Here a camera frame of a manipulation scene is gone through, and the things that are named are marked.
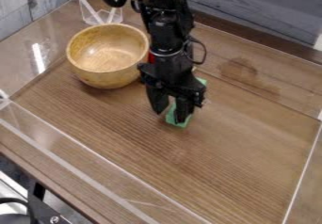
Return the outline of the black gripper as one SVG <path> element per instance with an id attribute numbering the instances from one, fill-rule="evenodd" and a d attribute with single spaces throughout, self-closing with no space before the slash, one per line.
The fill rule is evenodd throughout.
<path id="1" fill-rule="evenodd" d="M 160 114 L 168 106 L 168 97 L 174 97 L 175 122 L 184 123 L 194 107 L 203 106 L 206 93 L 206 86 L 192 73 L 194 61 L 184 50 L 171 54 L 150 52 L 154 63 L 140 63 L 138 69 L 152 110 Z"/>

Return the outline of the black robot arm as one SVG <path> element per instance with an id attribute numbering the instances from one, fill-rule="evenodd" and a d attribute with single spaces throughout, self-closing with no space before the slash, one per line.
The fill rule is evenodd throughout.
<path id="1" fill-rule="evenodd" d="M 206 86 L 192 73 L 200 60 L 194 59 L 191 36 L 194 15 L 187 0 L 103 0 L 120 8 L 130 4 L 140 14 L 151 38 L 148 61 L 138 65 L 140 81 L 151 107 L 162 113 L 168 99 L 175 99 L 174 121 L 180 124 L 203 105 Z"/>

